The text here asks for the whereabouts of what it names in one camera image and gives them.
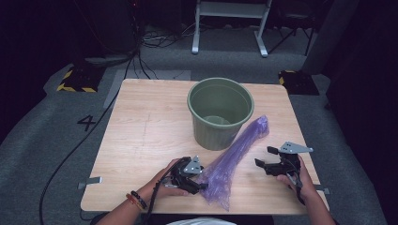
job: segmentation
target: translucent plastic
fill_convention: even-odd
[[[223,209],[229,211],[232,177],[237,164],[257,139],[264,138],[268,134],[268,119],[263,115],[251,122],[229,149],[203,169],[196,182],[208,184],[207,189],[200,191],[207,203],[217,202]]]

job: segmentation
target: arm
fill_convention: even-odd
[[[145,201],[146,205],[149,206],[150,199],[152,197],[153,188],[156,183],[161,179],[164,173],[167,172],[169,168],[171,168],[177,159],[174,159],[169,163],[169,165],[163,170],[159,171],[146,185],[137,190],[138,195]],[[179,188],[168,188],[161,186],[159,188],[157,198],[162,198],[165,196],[181,196],[188,195],[188,192]],[[120,225],[131,225],[134,223],[135,219],[139,217],[141,213],[140,208],[131,203],[129,200],[125,200],[122,202],[117,208],[112,210],[109,214],[107,214],[102,220],[100,220],[97,224],[120,224]]]
[[[307,207],[307,212],[308,216],[310,217],[311,224],[335,224],[333,218],[328,211],[328,208],[325,206],[318,192],[316,192],[313,180],[308,174],[307,168],[305,167],[302,158],[300,156],[298,156],[298,158],[300,160],[301,166],[299,177],[303,185],[300,195],[302,200],[305,202],[305,206]],[[295,186],[291,183],[287,176],[278,175],[277,180],[283,182],[284,184],[287,184],[296,192]]]

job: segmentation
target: white metal stand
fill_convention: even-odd
[[[267,57],[268,52],[261,37],[264,31],[264,26],[266,25],[271,3],[272,0],[267,0],[265,4],[222,3],[197,0],[192,53],[199,53],[200,16],[241,17],[261,19],[260,28],[258,31],[254,31],[254,36],[257,40],[257,45],[261,55],[263,57]]]

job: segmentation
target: green bucket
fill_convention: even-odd
[[[254,109],[250,92],[225,78],[198,82],[191,88],[187,101],[195,140],[208,150],[229,147]]]

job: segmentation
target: person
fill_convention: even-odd
[[[300,192],[301,199],[305,202],[305,206],[307,207],[308,216],[310,218],[311,224],[317,225],[329,225],[336,224],[335,220],[332,218],[329,213],[328,208],[325,206],[323,200],[317,193],[313,180],[308,174],[307,168],[304,165],[304,162],[300,156],[298,156],[300,160],[300,180],[303,184],[303,187]],[[108,225],[108,224],[119,224],[119,225],[132,225],[135,220],[140,216],[142,205],[140,204],[140,200],[144,201],[144,204],[149,205],[152,197],[152,193],[154,187],[157,182],[163,177],[163,175],[178,161],[178,159],[172,160],[166,168],[160,170],[147,184],[143,187],[139,188],[135,193],[138,195],[137,197],[132,198],[131,196],[127,198],[124,202],[122,202],[118,207],[116,207],[110,213],[104,214],[103,217],[99,219],[99,221],[95,221],[92,224],[97,225]],[[293,191],[296,192],[296,188],[293,185],[292,181],[286,175],[278,175],[276,179],[280,182],[291,187]],[[180,188],[169,188],[165,186],[160,186],[157,199],[163,198],[166,196],[186,196],[188,195],[188,191],[180,189]],[[193,220],[192,223],[189,221],[181,221],[180,223],[175,222],[174,224],[235,224],[227,221],[222,221],[214,218],[203,218],[202,223],[198,222],[199,220]]]

